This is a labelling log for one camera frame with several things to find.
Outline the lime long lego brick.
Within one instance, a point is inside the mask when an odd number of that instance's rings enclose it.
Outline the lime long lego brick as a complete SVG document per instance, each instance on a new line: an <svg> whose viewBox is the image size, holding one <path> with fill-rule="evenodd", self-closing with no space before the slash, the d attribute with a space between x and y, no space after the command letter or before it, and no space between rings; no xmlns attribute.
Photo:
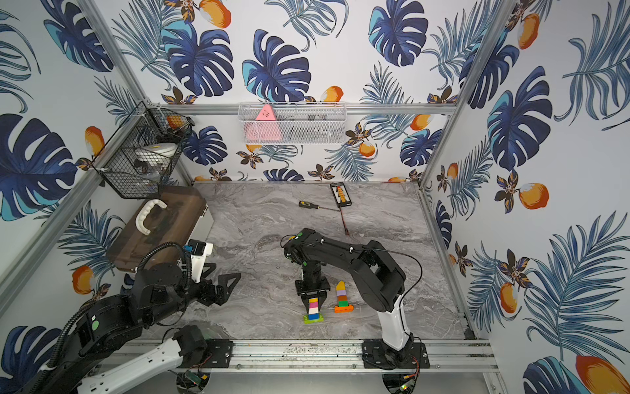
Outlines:
<svg viewBox="0 0 630 394"><path fill-rule="evenodd" d="M313 318L310 315L305 315L303 318L304 324L311 324L311 323L321 323L324 321L323 316L318 316L318 318Z"/></svg>

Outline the orange long lego brick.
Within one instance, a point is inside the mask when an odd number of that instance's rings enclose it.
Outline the orange long lego brick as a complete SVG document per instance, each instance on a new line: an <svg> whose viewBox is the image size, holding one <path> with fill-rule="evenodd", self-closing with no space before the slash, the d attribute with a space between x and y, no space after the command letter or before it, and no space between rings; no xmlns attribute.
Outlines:
<svg viewBox="0 0 630 394"><path fill-rule="evenodd" d="M354 311L354 307L352 305L336 306L335 307L335 313L336 314L349 313L349 312L353 312L353 311Z"/></svg>

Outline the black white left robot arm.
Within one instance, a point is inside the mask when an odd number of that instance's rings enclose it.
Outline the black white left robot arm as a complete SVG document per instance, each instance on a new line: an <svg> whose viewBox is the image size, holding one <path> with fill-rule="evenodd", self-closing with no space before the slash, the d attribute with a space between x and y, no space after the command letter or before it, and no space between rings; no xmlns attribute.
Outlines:
<svg viewBox="0 0 630 394"><path fill-rule="evenodd" d="M136 340L144 330L198 302L224 305L241 274L208 279L215 264L196 267L192 249L166 242L149 251L136 268L130 290L92 300L69 318L55 345L37 360L19 393L120 393L169 369L190 369L211 363L213 341L195 325L179 328L173 337L132 361L101 374L97 366Z"/></svg>

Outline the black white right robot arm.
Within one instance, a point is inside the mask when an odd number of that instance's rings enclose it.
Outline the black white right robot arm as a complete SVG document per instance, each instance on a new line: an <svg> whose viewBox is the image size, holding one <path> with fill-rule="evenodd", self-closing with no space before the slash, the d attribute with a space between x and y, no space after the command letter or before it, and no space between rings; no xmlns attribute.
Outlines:
<svg viewBox="0 0 630 394"><path fill-rule="evenodd" d="M351 276L364 303L377 312L382 337L363 342L364 367L394 370L429 366L426 348L415 341L407 327L403 308L406 275L381 243L349 244L305 228L290 236L282 249L288 260L301 267L295 288L305 306L305 323L323 319L321 307L331 290L323 267L331 265Z"/></svg>

